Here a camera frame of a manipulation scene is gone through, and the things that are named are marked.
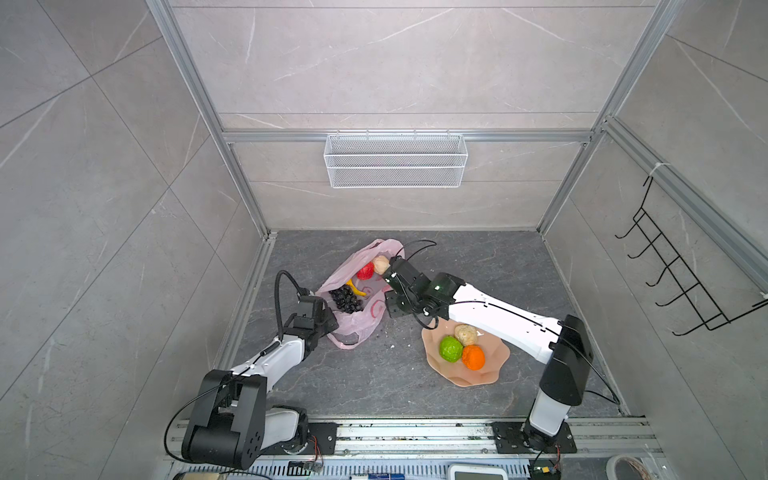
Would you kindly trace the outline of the orange fake fruit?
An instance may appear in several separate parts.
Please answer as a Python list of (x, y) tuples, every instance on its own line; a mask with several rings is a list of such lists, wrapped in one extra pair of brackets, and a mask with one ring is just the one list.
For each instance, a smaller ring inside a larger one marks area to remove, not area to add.
[(480, 346), (471, 345), (463, 348), (461, 361), (467, 369), (479, 371), (485, 366), (486, 357)]

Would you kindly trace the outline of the beige fake fruit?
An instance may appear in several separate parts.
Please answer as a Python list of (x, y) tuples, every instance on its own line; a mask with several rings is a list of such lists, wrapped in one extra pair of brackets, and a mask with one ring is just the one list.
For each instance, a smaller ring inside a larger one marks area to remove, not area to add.
[(379, 275), (383, 276), (390, 268), (390, 259), (386, 256), (379, 255), (372, 260), (373, 270)]
[(466, 347), (477, 343), (479, 332), (471, 325), (459, 324), (454, 329), (454, 337)]

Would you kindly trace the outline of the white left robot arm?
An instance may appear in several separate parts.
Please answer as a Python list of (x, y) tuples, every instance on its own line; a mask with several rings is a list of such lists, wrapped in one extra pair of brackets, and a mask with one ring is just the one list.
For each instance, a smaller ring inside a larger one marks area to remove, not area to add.
[(338, 327), (327, 302), (301, 296), (281, 337), (247, 362), (208, 372), (191, 409), (181, 444), (181, 459), (245, 470), (263, 451), (279, 447), (299, 453), (309, 442), (306, 410), (267, 406), (267, 395), (318, 341)]

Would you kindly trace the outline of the green fake fruit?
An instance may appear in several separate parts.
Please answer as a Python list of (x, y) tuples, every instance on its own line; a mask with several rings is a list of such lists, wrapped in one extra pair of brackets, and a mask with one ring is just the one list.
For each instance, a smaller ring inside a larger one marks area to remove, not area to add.
[(454, 336), (445, 336), (438, 346), (440, 357), (449, 363), (456, 363), (462, 358), (464, 345)]

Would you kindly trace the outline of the pink plastic bag fruit print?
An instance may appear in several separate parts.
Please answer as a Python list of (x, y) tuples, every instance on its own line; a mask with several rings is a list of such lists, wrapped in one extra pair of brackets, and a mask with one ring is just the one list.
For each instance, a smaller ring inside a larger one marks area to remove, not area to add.
[(377, 239), (351, 254), (321, 285), (317, 294), (328, 301), (338, 328), (329, 334), (341, 350), (352, 350), (367, 340), (386, 313), (385, 296), (391, 287), (374, 269), (374, 260), (389, 260), (401, 251), (395, 239)]

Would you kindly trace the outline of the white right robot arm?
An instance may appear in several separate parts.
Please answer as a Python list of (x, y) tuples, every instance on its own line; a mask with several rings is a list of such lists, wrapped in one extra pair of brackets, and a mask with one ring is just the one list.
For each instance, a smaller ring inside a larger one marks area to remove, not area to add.
[(572, 315), (558, 320), (528, 312), (445, 272), (429, 278), (399, 255), (379, 256), (373, 265), (391, 288), (386, 294), (389, 313), (468, 324), (545, 365), (521, 435), (526, 447), (552, 452), (558, 436), (566, 432), (570, 409), (582, 403), (593, 370), (593, 349), (583, 321)]

